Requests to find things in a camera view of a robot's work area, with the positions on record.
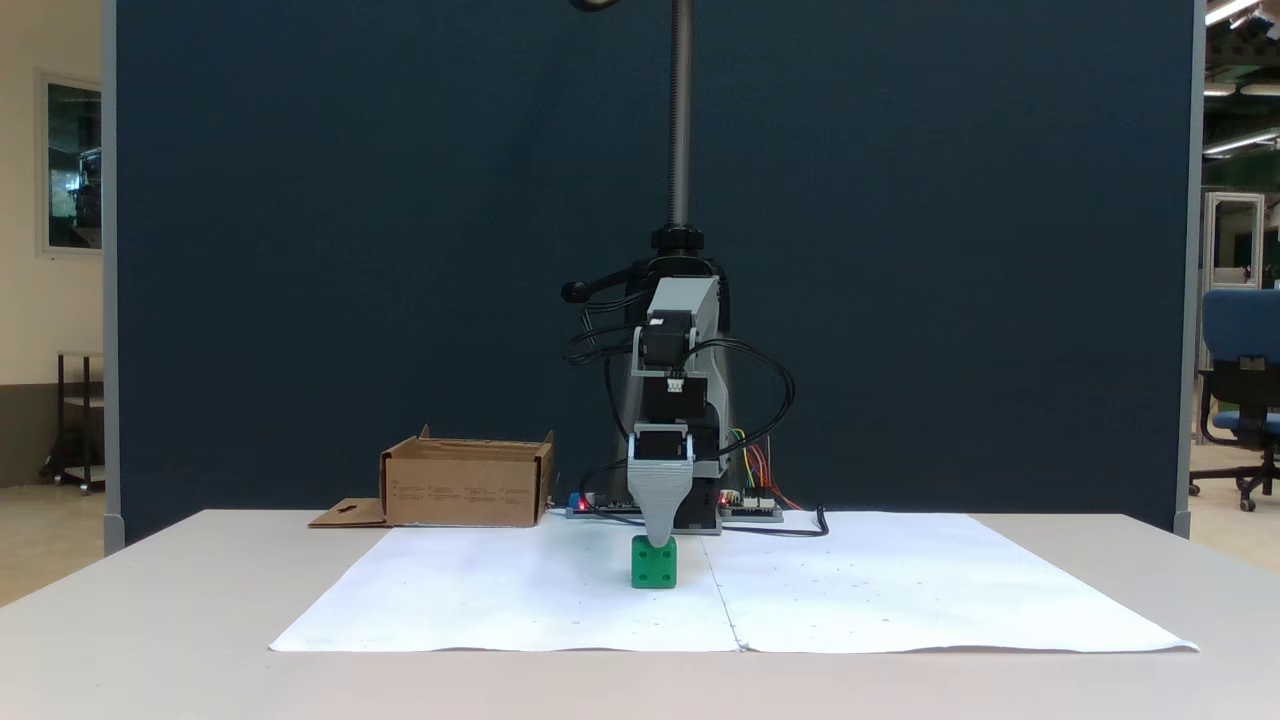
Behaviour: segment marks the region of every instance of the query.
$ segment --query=window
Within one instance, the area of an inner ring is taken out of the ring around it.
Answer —
[[[41,73],[36,83],[38,247],[42,255],[102,250],[102,91]]]

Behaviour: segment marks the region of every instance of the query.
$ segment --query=blue chair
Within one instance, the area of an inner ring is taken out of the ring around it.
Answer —
[[[1190,495],[1199,495],[1196,480],[1235,478],[1240,489],[1240,510],[1252,512],[1257,503],[1249,497],[1262,487],[1271,495],[1271,482],[1280,477],[1275,452],[1280,441],[1280,291],[1213,290],[1204,295],[1204,345],[1213,369],[1204,377],[1201,397],[1201,434],[1219,445],[1262,451],[1262,465],[1199,470],[1190,475]],[[1213,415],[1213,427],[1230,430],[1235,439],[1215,437],[1210,429],[1210,396],[1233,402],[1239,410]]]

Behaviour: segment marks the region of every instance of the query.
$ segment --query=open cardboard box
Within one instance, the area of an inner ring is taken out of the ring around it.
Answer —
[[[547,510],[553,433],[543,442],[433,438],[430,428],[383,452],[380,497],[346,498],[312,528],[462,525],[531,528]]]

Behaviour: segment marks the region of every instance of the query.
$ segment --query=green cube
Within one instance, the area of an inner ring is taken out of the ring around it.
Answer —
[[[631,538],[631,587],[676,587],[676,538],[657,548],[646,536]]]

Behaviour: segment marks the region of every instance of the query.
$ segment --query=table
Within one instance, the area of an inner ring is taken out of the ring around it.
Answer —
[[[72,397],[67,395],[67,359],[79,357],[82,364],[81,374],[81,396]],[[90,360],[93,357],[102,357],[101,350],[59,350],[58,351],[58,439],[54,442],[54,484],[63,484],[65,477],[77,478],[81,480],[81,495],[88,495],[90,488],[95,482],[106,482],[106,465],[93,464],[93,409],[105,407],[102,396],[90,395],[90,388],[92,387],[92,377],[90,374]],[[63,459],[63,433],[67,432],[65,413],[67,405],[78,405],[81,407],[81,452],[83,454],[83,462],[81,465],[67,466]]]
[[[1121,516],[974,518],[1202,653],[273,653],[387,532],[315,515],[205,511],[0,609],[0,716],[1203,720],[1277,702],[1280,575]],[[666,687],[662,707],[623,700],[636,684]]]

